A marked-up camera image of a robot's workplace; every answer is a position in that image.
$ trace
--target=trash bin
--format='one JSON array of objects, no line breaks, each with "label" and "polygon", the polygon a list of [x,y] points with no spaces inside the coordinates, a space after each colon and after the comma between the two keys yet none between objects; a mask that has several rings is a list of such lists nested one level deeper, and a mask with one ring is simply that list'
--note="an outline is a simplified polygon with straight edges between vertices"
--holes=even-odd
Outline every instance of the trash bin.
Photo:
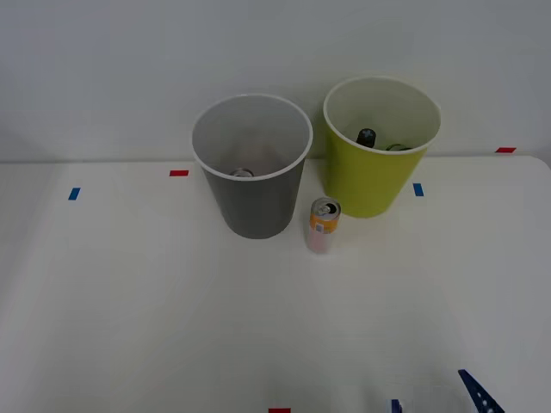
[{"label": "trash bin", "polygon": [[216,103],[195,123],[191,146],[227,225],[268,238],[293,217],[313,131],[306,114],[278,96]]},{"label": "trash bin", "polygon": [[[384,213],[440,128],[440,109],[422,91],[389,77],[359,77],[331,89],[324,101],[327,139],[325,192],[343,213]],[[373,148],[356,142],[375,131]]]}]

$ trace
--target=can lid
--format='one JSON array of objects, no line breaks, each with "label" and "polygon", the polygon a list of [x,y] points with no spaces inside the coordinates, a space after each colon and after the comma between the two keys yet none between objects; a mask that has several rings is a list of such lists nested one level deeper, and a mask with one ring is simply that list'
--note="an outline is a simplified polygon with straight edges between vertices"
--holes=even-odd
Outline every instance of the can lid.
[{"label": "can lid", "polygon": [[338,218],[341,213],[341,206],[337,200],[332,198],[319,198],[312,204],[312,213],[320,219],[331,221]]},{"label": "can lid", "polygon": [[241,176],[243,178],[252,178],[254,174],[251,170],[248,170],[247,168],[237,168],[236,170],[232,171],[230,174],[231,176]]}]

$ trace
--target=white wall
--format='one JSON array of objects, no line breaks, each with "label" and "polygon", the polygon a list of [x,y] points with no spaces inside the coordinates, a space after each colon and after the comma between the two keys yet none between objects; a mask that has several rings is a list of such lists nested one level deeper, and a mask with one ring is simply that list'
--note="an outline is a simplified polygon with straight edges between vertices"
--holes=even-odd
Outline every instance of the white wall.
[{"label": "white wall", "polygon": [[551,151],[548,0],[0,7],[0,160],[190,158],[194,118],[221,97],[279,94],[314,116],[331,85],[364,72],[440,103],[434,152]]}]

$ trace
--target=yellow-green trash bin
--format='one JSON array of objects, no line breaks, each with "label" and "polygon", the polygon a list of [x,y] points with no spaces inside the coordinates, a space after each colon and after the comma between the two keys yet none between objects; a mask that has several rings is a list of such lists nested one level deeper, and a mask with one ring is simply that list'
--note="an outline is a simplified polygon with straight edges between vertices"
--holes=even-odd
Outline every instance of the yellow-green trash bin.
[{"label": "yellow-green trash bin", "polygon": [[[390,207],[440,128],[438,106],[419,89],[389,77],[337,84],[325,98],[324,117],[325,192],[340,202],[343,213],[358,218]],[[376,132],[373,148],[356,142],[365,128]]]}]

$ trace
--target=blue tape marker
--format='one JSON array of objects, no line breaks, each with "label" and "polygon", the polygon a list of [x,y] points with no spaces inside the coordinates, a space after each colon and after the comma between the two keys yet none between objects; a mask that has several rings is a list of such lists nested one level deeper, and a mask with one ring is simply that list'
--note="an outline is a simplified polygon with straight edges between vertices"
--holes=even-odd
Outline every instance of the blue tape marker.
[{"label": "blue tape marker", "polygon": [[413,190],[415,191],[415,196],[424,196],[423,187],[421,186],[420,183],[414,183]]},{"label": "blue tape marker", "polygon": [[73,188],[71,191],[71,194],[69,195],[69,200],[76,200],[79,193],[80,193],[80,188]]}]

